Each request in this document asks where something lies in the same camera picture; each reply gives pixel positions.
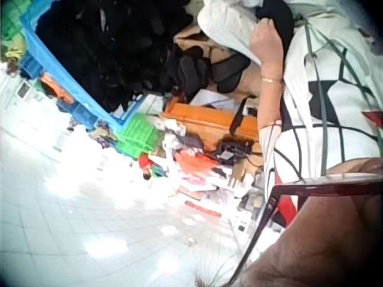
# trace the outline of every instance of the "white tile floor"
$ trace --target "white tile floor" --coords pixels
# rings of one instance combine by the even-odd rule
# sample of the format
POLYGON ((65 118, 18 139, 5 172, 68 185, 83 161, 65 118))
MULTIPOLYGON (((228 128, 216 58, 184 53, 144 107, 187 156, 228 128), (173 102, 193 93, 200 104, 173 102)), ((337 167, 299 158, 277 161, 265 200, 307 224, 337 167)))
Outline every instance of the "white tile floor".
POLYGON ((240 255, 227 221, 150 201, 155 191, 147 195, 120 174, 112 186, 78 169, 63 175, 62 164, 23 145, 2 132, 7 286, 193 286, 196 273, 212 279, 226 260, 220 282, 231 276, 240 255), (197 244, 189 246, 189 237, 197 244))

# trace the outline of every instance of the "bracelet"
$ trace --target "bracelet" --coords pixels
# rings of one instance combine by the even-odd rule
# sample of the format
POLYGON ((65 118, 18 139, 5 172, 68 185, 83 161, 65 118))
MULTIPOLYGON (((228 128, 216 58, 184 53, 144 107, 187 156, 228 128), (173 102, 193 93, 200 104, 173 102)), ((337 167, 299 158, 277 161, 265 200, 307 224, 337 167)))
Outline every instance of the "bracelet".
POLYGON ((273 83, 273 84, 282 84, 282 80, 276 80, 276 79, 270 79, 270 78, 265 78, 265 77, 261 77, 262 81, 266 82, 266 83, 273 83))

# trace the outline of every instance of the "wrist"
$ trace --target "wrist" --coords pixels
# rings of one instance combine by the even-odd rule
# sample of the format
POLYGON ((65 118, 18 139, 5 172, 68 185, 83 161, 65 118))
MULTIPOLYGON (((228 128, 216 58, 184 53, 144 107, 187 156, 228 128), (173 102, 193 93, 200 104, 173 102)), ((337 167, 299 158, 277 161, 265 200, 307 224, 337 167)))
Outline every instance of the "wrist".
POLYGON ((281 80, 283 76, 282 64, 265 63, 261 65, 261 76, 274 80, 281 80))

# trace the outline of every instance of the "woman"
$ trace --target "woman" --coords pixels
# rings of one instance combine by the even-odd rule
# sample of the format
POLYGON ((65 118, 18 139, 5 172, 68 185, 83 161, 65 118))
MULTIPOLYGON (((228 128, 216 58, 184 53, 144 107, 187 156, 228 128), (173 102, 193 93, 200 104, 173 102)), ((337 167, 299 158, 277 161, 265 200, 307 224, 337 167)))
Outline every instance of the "woman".
MULTIPOLYGON (((299 1, 286 2, 295 2, 297 16, 299 1)), ((338 5, 321 6, 336 1, 302 2, 311 5, 302 6, 285 62, 271 19, 255 26, 248 46, 262 63, 257 121, 267 198, 280 182, 383 170, 377 126, 364 114, 382 111, 383 57, 371 52, 338 5)), ((297 199, 281 203, 288 228, 226 286, 339 286, 378 244, 381 196, 309 198, 297 215, 297 199)))

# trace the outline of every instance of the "eyeglasses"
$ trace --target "eyeglasses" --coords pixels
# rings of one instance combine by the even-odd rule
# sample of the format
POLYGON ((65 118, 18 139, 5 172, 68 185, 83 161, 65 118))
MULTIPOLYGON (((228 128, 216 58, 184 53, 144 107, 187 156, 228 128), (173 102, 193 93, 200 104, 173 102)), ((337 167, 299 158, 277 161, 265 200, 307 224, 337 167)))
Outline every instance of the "eyeglasses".
POLYGON ((256 232, 238 264, 229 283, 233 283, 249 259, 267 223, 274 214, 281 196, 339 197, 377 195, 383 191, 383 176, 367 173, 347 173, 320 178, 305 179, 290 184, 279 184, 272 188, 270 198, 261 217, 256 232))

